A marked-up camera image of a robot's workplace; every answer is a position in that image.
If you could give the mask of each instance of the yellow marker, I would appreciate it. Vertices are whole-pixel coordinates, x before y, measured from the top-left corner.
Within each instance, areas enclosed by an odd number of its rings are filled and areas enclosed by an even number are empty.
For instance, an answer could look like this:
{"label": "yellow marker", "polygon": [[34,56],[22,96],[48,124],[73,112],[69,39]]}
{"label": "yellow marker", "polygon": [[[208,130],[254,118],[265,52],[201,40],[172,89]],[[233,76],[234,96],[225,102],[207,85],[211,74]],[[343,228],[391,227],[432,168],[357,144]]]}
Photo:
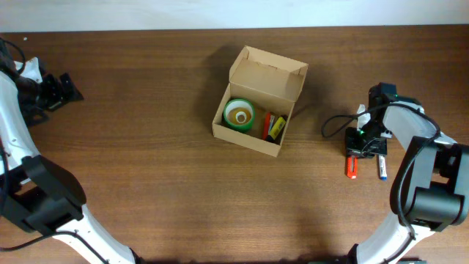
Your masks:
{"label": "yellow marker", "polygon": [[269,132],[269,136],[265,140],[274,143],[277,136],[280,134],[281,130],[284,129],[287,121],[285,120],[287,116],[278,117],[277,122],[273,125],[272,129]]}

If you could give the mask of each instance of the white wall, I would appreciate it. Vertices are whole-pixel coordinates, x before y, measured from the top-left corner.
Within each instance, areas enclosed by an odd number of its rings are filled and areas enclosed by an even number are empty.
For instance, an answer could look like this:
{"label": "white wall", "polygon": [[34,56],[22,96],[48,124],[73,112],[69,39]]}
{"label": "white wall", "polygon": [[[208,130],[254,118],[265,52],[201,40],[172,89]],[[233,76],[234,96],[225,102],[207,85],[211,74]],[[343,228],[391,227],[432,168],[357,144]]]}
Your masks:
{"label": "white wall", "polygon": [[469,23],[469,0],[0,0],[0,32]]}

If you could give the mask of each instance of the green tape roll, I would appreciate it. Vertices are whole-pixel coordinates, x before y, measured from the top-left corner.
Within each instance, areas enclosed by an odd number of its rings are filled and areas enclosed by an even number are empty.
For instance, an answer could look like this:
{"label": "green tape roll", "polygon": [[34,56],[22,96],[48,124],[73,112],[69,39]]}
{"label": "green tape roll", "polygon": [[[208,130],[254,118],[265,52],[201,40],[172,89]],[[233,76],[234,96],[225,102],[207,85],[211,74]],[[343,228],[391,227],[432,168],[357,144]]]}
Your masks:
{"label": "green tape roll", "polygon": [[252,128],[255,116],[254,106],[244,99],[229,101],[223,111],[223,118],[228,126],[241,133],[248,132]]}

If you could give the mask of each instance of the open box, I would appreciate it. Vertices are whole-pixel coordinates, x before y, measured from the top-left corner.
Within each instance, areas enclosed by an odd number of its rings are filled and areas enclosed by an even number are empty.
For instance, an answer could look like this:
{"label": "open box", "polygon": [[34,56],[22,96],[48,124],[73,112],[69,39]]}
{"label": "open box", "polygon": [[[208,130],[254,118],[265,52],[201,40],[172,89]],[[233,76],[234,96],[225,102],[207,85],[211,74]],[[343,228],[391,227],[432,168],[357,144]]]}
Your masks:
{"label": "open box", "polygon": [[[244,47],[229,70],[229,84],[213,119],[213,136],[276,157],[287,132],[295,102],[300,96],[308,65],[257,48]],[[247,133],[228,128],[225,105],[232,99],[250,101],[255,108],[254,124]],[[268,112],[287,115],[287,123],[274,143],[262,140]]]}

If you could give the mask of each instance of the box lid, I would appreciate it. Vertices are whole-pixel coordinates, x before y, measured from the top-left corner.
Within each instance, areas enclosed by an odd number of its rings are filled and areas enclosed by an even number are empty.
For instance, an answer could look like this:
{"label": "box lid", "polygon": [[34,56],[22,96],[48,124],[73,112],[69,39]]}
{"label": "box lid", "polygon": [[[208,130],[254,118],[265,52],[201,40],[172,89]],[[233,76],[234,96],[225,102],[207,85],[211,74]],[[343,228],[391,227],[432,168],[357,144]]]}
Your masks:
{"label": "box lid", "polygon": [[229,70],[229,82],[295,102],[307,70],[304,62],[246,46]]}

